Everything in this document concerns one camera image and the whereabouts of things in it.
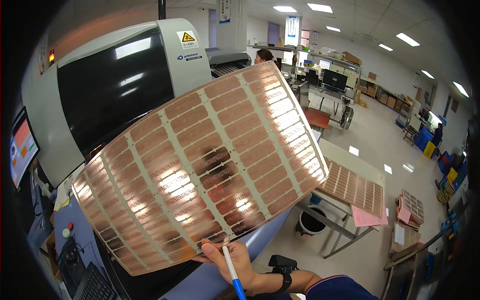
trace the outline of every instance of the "wrist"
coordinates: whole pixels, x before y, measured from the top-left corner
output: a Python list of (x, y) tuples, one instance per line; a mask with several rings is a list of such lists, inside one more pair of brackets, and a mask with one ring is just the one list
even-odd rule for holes
[(248, 289), (262, 293), (274, 293), (282, 287), (282, 284), (283, 276), (281, 274), (255, 273), (251, 280), (251, 287)]

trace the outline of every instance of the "blue sleeve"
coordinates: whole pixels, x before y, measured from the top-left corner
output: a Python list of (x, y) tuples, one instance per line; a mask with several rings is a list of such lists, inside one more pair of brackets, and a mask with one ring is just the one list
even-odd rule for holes
[(307, 291), (307, 300), (378, 300), (361, 285), (346, 275), (320, 280)]

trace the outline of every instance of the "computer screen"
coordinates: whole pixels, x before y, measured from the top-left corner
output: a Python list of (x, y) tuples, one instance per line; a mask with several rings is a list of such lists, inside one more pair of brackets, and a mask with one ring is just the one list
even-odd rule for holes
[(10, 138), (10, 174), (15, 188), (20, 185), (20, 180), (28, 166), (37, 155), (40, 148), (30, 128), (27, 111), (22, 108), (13, 121), (12, 136)]
[(339, 90), (345, 90), (347, 79), (348, 76), (344, 74), (340, 74), (331, 70), (325, 70), (322, 83), (337, 88)]
[(330, 64), (331, 62), (327, 61), (327, 60), (320, 60), (320, 68), (322, 68), (322, 70), (329, 70), (330, 69)]

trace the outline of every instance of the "hand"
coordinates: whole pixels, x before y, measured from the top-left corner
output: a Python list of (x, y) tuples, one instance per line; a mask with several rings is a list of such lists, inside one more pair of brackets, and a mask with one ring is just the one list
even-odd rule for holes
[[(235, 267), (235, 271), (237, 272), (237, 276), (240, 279), (243, 288), (254, 290), (255, 283), (258, 282), (256, 279), (259, 274), (252, 269), (247, 246), (242, 242), (235, 241), (228, 245), (227, 248), (230, 252), (233, 266)], [(211, 244), (209, 240), (204, 241), (204, 244), (202, 245), (202, 251), (204, 254), (195, 257), (193, 260), (201, 263), (214, 264), (220, 271), (222, 277), (228, 283), (232, 284), (232, 278), (230, 276), (230, 271), (228, 270), (225, 256), (223, 256), (223, 251), (219, 251), (219, 249)]]

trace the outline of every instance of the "yellow warning triangle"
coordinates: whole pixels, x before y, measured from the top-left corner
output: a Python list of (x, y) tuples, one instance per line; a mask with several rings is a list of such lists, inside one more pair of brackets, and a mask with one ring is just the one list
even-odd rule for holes
[(183, 38), (181, 39), (182, 42), (191, 42), (194, 41), (195, 39), (189, 35), (188, 33), (184, 32), (183, 33)]

